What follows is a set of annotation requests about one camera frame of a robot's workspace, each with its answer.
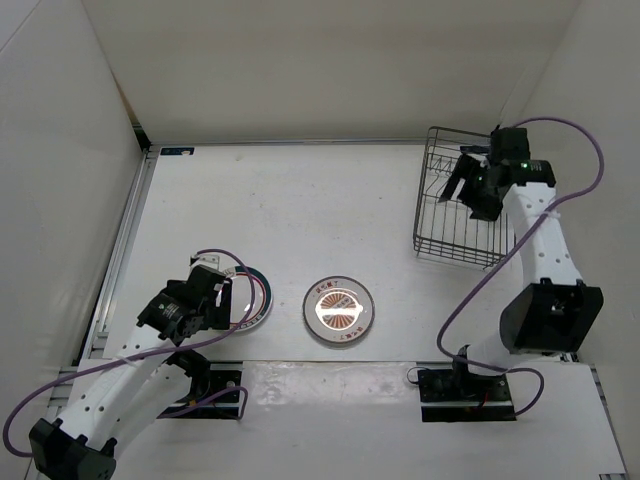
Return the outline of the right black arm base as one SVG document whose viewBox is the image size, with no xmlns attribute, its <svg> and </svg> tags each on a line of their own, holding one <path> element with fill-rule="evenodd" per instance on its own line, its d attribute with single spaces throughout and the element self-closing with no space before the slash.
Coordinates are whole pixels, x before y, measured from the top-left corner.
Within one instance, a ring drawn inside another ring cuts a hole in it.
<svg viewBox="0 0 640 480">
<path fill-rule="evenodd" d="M 407 382 L 418 388 L 424 423 L 511 422 L 516 420 L 506 373 L 479 375 L 453 361 L 448 368 L 411 367 Z"/>
</svg>

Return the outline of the wire dish rack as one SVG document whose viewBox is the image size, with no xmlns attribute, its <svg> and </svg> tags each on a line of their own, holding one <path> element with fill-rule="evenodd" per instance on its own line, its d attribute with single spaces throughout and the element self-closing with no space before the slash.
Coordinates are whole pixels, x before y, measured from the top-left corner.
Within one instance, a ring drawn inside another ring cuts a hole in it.
<svg viewBox="0 0 640 480">
<path fill-rule="evenodd" d="M 507 215 L 494 222 L 473 219 L 471 209 L 456 196 L 447 202 L 439 201 L 459 157 L 467 153 L 484 161 L 489 144 L 486 134 L 441 126 L 429 128 L 413 224 L 417 257 L 487 270 L 515 245 Z"/>
</svg>

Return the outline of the green rimmed white plate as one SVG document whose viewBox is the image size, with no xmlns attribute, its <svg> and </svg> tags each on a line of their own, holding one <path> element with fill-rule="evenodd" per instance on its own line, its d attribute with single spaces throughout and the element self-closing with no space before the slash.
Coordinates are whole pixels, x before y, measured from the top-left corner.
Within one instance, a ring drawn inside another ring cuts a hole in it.
<svg viewBox="0 0 640 480">
<path fill-rule="evenodd" d="M 230 327 L 237 333 L 259 326 L 269 315 L 273 304 L 273 292 L 266 276 L 253 267 L 248 270 L 252 279 L 239 266 L 223 271 L 232 281 Z"/>
</svg>

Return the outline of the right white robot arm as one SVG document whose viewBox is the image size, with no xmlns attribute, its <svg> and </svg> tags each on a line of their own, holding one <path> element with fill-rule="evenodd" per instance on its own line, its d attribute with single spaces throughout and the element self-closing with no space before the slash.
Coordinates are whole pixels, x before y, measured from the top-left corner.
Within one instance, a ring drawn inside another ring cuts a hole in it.
<svg viewBox="0 0 640 480">
<path fill-rule="evenodd" d="M 449 387 L 470 400 L 497 376 L 532 358 L 575 353 L 604 305 L 575 266 L 554 207 L 556 179 L 538 160 L 480 161 L 463 153 L 441 194 L 469 207 L 475 219 L 511 223 L 521 259 L 522 291 L 503 309 L 495 333 L 462 348 L 465 364 L 449 375 Z"/>
</svg>

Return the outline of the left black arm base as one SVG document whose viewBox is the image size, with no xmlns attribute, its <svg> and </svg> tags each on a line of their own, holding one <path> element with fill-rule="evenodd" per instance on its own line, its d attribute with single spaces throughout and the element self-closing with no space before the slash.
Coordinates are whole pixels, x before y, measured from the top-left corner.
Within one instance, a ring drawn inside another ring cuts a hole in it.
<svg viewBox="0 0 640 480">
<path fill-rule="evenodd" d="M 191 394 L 178 400 L 167 407 L 160 417 L 169 416 L 172 419 L 186 420 L 238 420 L 240 407 L 244 401 L 244 395 L 240 392 L 243 374 L 243 364 L 218 363 L 209 367 L 209 376 L 195 390 L 195 397 Z M 216 399 L 184 413 L 183 410 L 204 401 L 209 396 L 227 391 Z"/>
</svg>

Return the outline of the orange sunburst plate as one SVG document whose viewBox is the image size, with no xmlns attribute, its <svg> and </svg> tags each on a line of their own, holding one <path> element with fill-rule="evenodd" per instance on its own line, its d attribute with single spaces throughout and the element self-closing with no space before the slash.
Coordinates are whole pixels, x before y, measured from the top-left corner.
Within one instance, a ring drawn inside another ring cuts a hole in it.
<svg viewBox="0 0 640 480">
<path fill-rule="evenodd" d="M 361 342 L 376 318 L 373 296 L 364 284 L 348 276 L 322 278 L 306 292 L 302 318 L 307 331 L 331 348 Z"/>
</svg>

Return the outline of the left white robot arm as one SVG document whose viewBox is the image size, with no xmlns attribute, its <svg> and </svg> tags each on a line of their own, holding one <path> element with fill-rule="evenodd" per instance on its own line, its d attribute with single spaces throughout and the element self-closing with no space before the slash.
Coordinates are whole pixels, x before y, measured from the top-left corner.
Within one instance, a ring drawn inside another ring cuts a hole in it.
<svg viewBox="0 0 640 480">
<path fill-rule="evenodd" d="M 108 479 L 124 448 L 168 407 L 210 389 L 210 362 L 181 344 L 229 329 L 233 281 L 206 265 L 170 280 L 144 307 L 116 366 L 99 373 L 55 420 L 29 433 L 35 466 L 50 479 Z"/>
</svg>

